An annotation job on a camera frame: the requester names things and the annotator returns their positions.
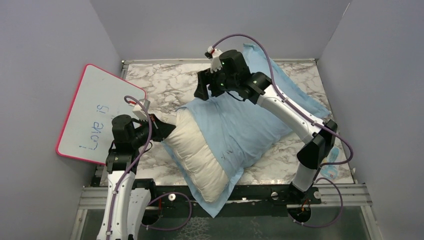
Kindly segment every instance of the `screw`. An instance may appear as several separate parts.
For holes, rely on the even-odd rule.
[[[314,196],[316,199],[320,199],[320,198],[321,198],[321,193],[320,193],[319,191],[316,191],[316,192],[314,192],[314,193],[313,193],[313,196]]]
[[[278,200],[278,193],[274,191],[273,193],[271,193],[271,197],[273,200]]]

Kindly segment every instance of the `pillow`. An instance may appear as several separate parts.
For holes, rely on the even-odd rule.
[[[270,75],[265,55],[257,46],[245,44],[243,56],[252,73]],[[292,100],[318,118],[329,114],[274,61],[272,68],[276,84]],[[176,118],[176,129],[165,140],[165,149],[182,171],[193,197],[212,217],[226,203],[244,168],[292,131],[266,109],[228,94],[207,101],[196,98],[178,109]]]
[[[164,143],[173,150],[173,159],[177,160],[180,170],[186,173],[194,188],[198,190],[200,198],[207,203],[216,201],[229,181],[224,169],[212,154],[187,108],[176,112],[176,120],[172,124],[176,128]]]

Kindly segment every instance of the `black metal base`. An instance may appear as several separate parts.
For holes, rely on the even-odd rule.
[[[154,183],[152,179],[136,179],[133,187],[150,189],[152,199],[165,193],[178,192],[187,195],[190,200],[196,201],[188,186],[155,186],[152,183]],[[216,217],[287,217],[287,205],[301,205],[306,200],[306,205],[321,203],[320,199],[314,197],[314,192],[318,191],[318,188],[311,187],[301,196],[298,193],[293,194],[292,187],[290,184],[237,185],[228,200],[245,202],[226,204]],[[144,213],[145,216],[154,217],[160,215],[161,218],[185,218],[189,211],[187,200],[180,196],[177,196],[174,201],[163,197],[161,201],[155,202],[153,206],[159,207],[159,211],[147,210]],[[192,203],[191,216],[210,217],[196,202]]]

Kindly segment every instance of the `white pillow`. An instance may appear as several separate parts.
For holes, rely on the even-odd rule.
[[[162,120],[176,125],[164,142],[172,148],[203,199],[207,203],[214,202],[229,179],[209,149],[190,110],[181,108],[176,112],[176,119],[164,117]]]

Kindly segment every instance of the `bolt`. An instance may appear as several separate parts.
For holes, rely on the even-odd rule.
[[[278,193],[274,191],[273,193],[271,193],[271,197],[273,200],[278,200]]]
[[[175,198],[176,198],[176,196],[175,196],[175,194],[169,194],[168,195],[168,199],[171,201],[171,202],[173,202],[174,200],[175,200]]]
[[[314,192],[314,193],[313,193],[313,196],[314,196],[316,199],[320,199],[320,198],[321,198],[321,193],[320,193],[319,191],[316,191],[316,192]]]

